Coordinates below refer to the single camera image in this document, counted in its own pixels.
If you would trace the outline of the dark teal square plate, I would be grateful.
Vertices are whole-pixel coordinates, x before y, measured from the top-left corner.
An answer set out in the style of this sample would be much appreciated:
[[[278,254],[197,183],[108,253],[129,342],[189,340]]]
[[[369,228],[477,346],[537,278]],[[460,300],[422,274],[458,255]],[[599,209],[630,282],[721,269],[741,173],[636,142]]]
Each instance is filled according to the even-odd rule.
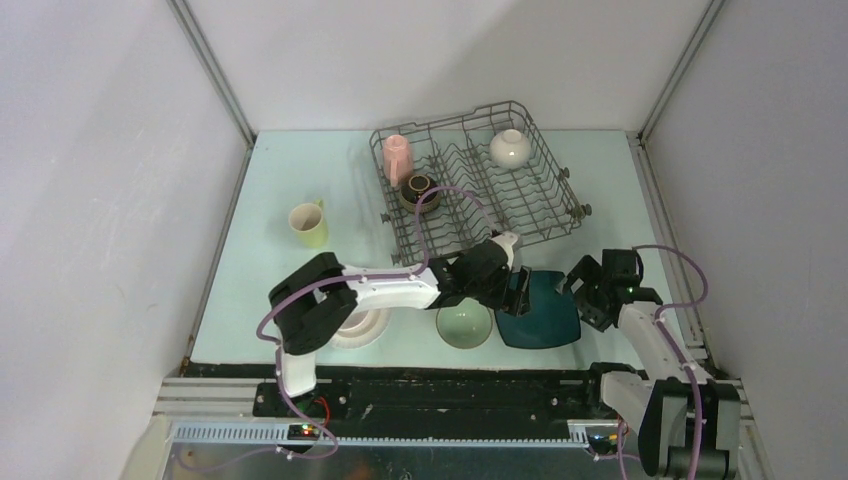
[[[580,319],[570,293],[556,287],[565,279],[561,271],[534,270],[529,281],[530,310],[515,317],[495,313],[495,322],[503,342],[512,348],[541,350],[577,342],[581,338]]]

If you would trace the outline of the light green bowl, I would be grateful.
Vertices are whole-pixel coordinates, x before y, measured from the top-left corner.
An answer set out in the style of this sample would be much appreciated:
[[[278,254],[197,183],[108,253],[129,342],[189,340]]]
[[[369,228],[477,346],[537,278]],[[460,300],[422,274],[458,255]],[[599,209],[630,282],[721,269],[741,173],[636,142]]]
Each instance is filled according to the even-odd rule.
[[[488,340],[493,330],[492,311],[473,299],[442,308],[436,316],[440,338],[457,349],[473,349]]]

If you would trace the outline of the brown glazed bowl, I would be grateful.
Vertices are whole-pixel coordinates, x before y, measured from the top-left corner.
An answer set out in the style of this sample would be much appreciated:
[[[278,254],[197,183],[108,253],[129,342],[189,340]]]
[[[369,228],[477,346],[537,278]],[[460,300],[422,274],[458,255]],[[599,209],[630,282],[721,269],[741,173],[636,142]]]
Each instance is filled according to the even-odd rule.
[[[413,174],[400,187],[399,201],[403,209],[415,213],[418,203],[421,203],[420,213],[426,214],[435,210],[440,203],[441,193],[434,191],[438,184],[428,175]]]

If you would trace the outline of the small white ribbed bowl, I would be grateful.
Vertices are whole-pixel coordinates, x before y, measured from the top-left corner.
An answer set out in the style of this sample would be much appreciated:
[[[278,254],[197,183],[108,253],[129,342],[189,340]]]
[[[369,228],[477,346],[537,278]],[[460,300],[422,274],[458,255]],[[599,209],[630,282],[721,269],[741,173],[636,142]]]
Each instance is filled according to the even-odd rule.
[[[506,129],[496,134],[489,143],[491,160],[499,167],[518,169],[532,156],[529,138],[517,129]]]

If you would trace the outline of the white scalloped plate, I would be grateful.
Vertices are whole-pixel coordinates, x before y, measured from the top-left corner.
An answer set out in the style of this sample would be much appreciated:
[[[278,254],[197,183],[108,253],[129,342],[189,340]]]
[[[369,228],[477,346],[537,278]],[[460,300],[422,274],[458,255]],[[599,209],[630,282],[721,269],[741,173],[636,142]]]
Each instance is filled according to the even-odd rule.
[[[376,309],[380,311],[379,319],[373,324],[373,327],[359,336],[342,336],[338,334],[338,330],[330,339],[330,345],[340,349],[358,349],[365,347],[376,341],[385,329],[388,327],[390,312],[388,309]]]

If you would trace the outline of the pink ceramic mug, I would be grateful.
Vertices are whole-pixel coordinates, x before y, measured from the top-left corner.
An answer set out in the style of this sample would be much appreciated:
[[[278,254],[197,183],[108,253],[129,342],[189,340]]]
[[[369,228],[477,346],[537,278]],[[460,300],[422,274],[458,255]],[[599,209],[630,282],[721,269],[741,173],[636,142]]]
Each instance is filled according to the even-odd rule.
[[[403,135],[391,135],[383,144],[384,174],[392,188],[400,187],[414,172],[410,142]]]

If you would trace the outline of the light green ceramic mug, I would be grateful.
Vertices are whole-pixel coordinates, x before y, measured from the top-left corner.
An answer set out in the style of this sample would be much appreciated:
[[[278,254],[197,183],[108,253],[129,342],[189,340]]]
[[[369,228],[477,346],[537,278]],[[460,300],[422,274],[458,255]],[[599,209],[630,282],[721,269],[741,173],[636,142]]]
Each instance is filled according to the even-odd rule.
[[[322,200],[307,202],[293,208],[288,224],[302,245],[312,249],[324,247],[329,239],[329,229]]]

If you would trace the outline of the pale pink bowl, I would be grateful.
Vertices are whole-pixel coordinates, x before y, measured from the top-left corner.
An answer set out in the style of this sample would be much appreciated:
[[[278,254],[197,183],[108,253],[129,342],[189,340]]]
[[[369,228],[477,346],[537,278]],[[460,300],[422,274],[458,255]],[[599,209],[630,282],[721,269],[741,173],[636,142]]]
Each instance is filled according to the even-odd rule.
[[[338,334],[347,337],[362,335],[373,327],[379,316],[379,310],[353,313],[343,322],[338,330]]]

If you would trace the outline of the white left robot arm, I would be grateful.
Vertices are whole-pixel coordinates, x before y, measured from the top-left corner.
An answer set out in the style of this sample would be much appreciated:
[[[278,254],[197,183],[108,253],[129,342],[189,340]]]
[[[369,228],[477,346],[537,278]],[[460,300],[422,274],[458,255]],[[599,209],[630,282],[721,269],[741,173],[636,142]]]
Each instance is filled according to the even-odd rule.
[[[471,299],[493,311],[525,315],[532,270],[522,265],[519,249],[518,237],[507,232],[403,268],[355,267],[332,252],[318,254],[271,290],[271,310],[256,330],[259,339],[275,345],[278,404],[292,416],[312,411],[316,353],[354,314],[438,310]]]

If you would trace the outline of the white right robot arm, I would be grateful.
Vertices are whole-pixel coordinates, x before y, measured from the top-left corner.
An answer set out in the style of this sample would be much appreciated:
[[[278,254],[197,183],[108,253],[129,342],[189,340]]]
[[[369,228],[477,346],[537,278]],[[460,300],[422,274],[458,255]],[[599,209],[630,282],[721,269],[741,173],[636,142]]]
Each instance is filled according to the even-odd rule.
[[[742,401],[736,387],[717,381],[672,331],[674,309],[646,287],[640,247],[583,256],[559,289],[572,294],[579,318],[599,332],[616,328],[643,371],[601,367],[581,392],[585,411],[614,411],[635,433],[643,471],[666,479],[733,479],[738,472]]]

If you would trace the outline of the right electronics board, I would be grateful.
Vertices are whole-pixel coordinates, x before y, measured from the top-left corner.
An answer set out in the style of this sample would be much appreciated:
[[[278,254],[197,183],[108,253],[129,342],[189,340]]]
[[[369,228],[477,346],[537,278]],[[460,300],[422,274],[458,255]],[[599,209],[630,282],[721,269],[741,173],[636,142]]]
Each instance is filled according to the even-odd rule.
[[[618,435],[614,433],[608,435],[589,434],[587,441],[589,446],[592,448],[611,448],[613,445],[617,444]]]

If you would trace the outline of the electronics board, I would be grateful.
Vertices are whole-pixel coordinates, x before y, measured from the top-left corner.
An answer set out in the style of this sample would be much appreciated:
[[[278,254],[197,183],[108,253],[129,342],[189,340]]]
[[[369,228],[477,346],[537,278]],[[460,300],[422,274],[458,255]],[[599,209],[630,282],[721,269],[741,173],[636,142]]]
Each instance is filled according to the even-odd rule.
[[[321,438],[322,431],[314,425],[291,424],[288,427],[287,439],[289,441],[320,440]]]
[[[589,446],[592,448],[611,448],[613,445],[617,444],[618,435],[614,433],[608,435],[589,434],[587,441]]]

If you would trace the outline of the left electronics board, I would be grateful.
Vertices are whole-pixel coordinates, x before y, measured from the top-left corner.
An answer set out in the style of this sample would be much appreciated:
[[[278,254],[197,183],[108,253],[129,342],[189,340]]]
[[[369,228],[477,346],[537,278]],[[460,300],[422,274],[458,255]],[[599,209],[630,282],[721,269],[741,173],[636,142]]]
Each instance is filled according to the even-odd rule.
[[[287,439],[289,441],[320,440],[321,438],[322,431],[314,425],[291,424],[288,427]]]

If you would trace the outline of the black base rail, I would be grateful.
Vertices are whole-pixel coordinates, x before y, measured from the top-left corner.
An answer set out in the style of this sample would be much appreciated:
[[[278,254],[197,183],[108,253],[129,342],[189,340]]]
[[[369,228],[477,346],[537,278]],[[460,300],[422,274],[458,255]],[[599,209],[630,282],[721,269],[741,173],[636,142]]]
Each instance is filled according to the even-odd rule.
[[[613,420],[600,399],[604,373],[586,370],[453,370],[320,366],[316,388],[295,398],[349,439],[571,440],[571,420]]]

